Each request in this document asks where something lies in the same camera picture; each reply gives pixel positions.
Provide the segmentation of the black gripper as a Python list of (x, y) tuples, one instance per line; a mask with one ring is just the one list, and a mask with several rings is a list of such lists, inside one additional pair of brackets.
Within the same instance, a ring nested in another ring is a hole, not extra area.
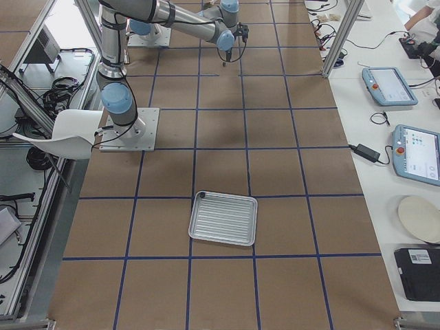
[[(225, 58), (226, 59), (231, 59), (232, 58), (232, 50), (231, 49), (225, 51)], [(224, 60), (223, 64), (222, 64), (223, 67), (226, 67), (226, 64), (227, 64), (227, 62), (226, 62), (226, 60)]]

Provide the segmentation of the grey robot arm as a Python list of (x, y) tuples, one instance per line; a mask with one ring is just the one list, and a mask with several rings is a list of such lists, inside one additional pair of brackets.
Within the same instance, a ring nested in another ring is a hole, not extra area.
[(134, 143), (144, 135), (146, 125), (139, 118), (124, 68), (127, 18), (113, 9), (110, 1), (101, 1), (100, 5), (102, 60), (98, 66), (97, 82), (101, 101), (110, 115), (116, 136), (126, 143)]
[(129, 29), (146, 43), (155, 43), (171, 30), (212, 43), (217, 51), (223, 51), (224, 63), (233, 63), (232, 48), (237, 39), (248, 41), (249, 28), (239, 22), (239, 2), (209, 2), (203, 10), (194, 13), (175, 5), (171, 1), (155, 1), (155, 9), (150, 19), (130, 19)]

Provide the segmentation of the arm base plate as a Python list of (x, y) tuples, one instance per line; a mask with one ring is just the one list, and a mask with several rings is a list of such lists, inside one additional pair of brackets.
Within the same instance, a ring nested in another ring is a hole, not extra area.
[(148, 35), (131, 34), (128, 36), (127, 46), (131, 48), (161, 48), (169, 47), (171, 29), (159, 26), (151, 30)]
[(138, 116), (133, 127), (125, 130), (113, 124), (111, 116), (107, 116), (106, 125), (113, 126), (105, 130), (102, 143), (98, 145), (102, 152), (154, 151), (159, 122), (159, 108), (138, 108)]

